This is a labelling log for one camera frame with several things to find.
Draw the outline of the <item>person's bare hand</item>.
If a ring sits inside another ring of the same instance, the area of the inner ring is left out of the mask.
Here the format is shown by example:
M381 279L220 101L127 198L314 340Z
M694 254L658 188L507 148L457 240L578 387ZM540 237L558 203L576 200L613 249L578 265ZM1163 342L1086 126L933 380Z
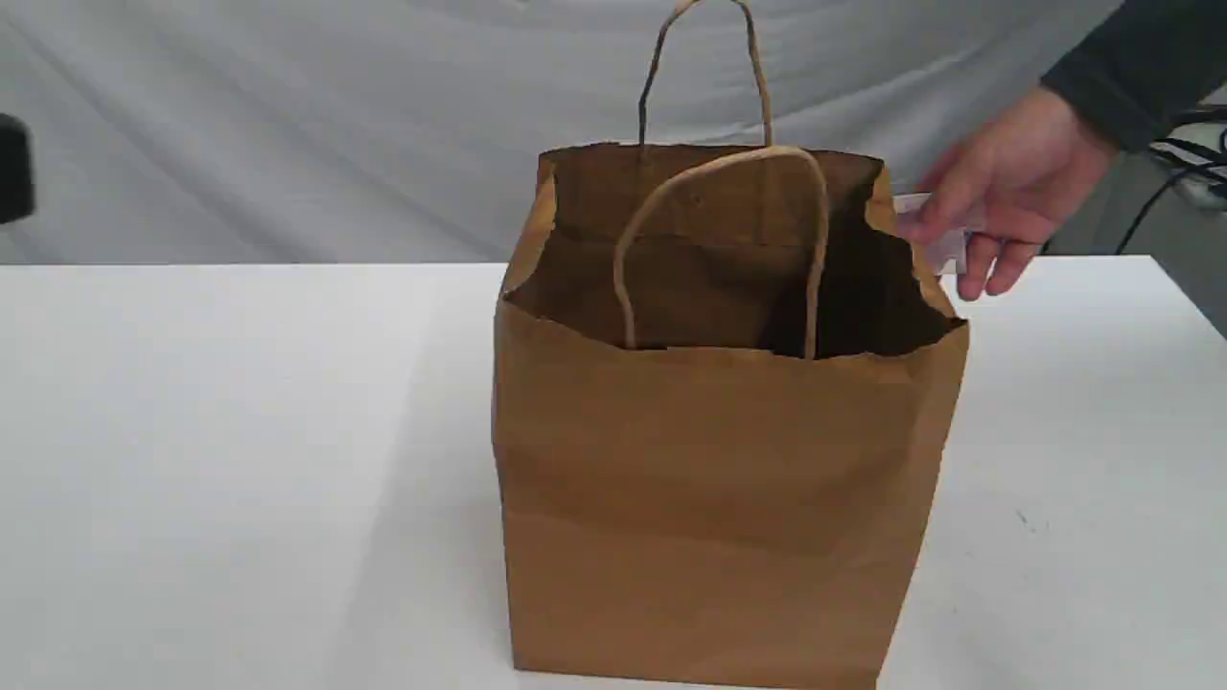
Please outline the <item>person's bare hand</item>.
M1118 153L1061 96L1031 88L939 160L925 180L929 196L913 239L930 243L982 214L982 231L964 246L957 292L967 302L1009 292Z

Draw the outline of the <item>dark sleeved forearm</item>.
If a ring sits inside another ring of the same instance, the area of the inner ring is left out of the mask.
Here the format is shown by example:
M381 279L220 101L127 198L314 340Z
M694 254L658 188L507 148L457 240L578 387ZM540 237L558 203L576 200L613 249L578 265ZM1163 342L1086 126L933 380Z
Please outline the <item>dark sleeved forearm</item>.
M1125 1L1040 83L1134 152L1174 130L1225 79L1223 1Z

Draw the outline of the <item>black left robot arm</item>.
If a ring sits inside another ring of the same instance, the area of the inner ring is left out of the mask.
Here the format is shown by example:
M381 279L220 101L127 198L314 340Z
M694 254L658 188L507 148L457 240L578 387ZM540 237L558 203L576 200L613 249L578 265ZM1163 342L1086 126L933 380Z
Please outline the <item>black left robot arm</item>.
M25 122L1 114L0 222L13 223L36 212L34 142Z

